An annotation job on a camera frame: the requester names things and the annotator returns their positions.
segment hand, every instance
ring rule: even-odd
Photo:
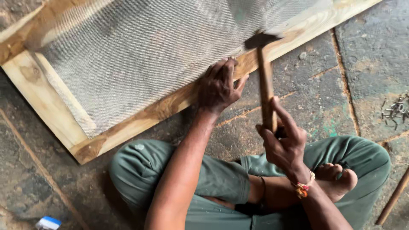
[[[199,89],[199,108],[204,108],[218,115],[240,97],[249,75],[242,77],[234,86],[233,72],[238,64],[235,59],[221,60],[209,68]]]
[[[307,132],[297,127],[291,115],[281,106],[277,96],[274,96],[271,103],[273,110],[281,118],[278,125],[279,129],[284,130],[282,133],[284,138],[278,140],[270,130],[256,125],[258,133],[264,139],[267,161],[284,170],[292,182],[306,183],[310,179],[310,172],[303,162]]]

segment right hand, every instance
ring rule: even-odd
[[[273,97],[271,104],[281,118],[279,125],[283,126],[285,138],[278,140],[270,130],[256,125],[258,133],[264,139],[267,161],[281,168],[293,183],[306,183],[310,179],[310,171],[303,162],[307,132],[297,127],[277,96]]]

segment hammer head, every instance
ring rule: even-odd
[[[273,41],[278,41],[280,39],[282,39],[282,37],[280,37],[279,35],[265,34],[264,32],[256,33],[244,42],[244,47],[246,47],[246,49],[264,47],[267,44],[272,43]]]

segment knee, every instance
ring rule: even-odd
[[[361,155],[360,162],[363,165],[370,165],[371,170],[378,171],[387,177],[391,169],[391,159],[388,151],[377,143],[357,136],[344,136],[348,143],[348,148],[356,155]]]
[[[174,151],[169,143],[158,140],[136,140],[121,147],[110,164],[112,180],[118,175],[153,176],[163,171]]]

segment fingernail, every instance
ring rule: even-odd
[[[256,124],[256,129],[257,129],[258,132],[260,132],[261,131],[261,125]]]

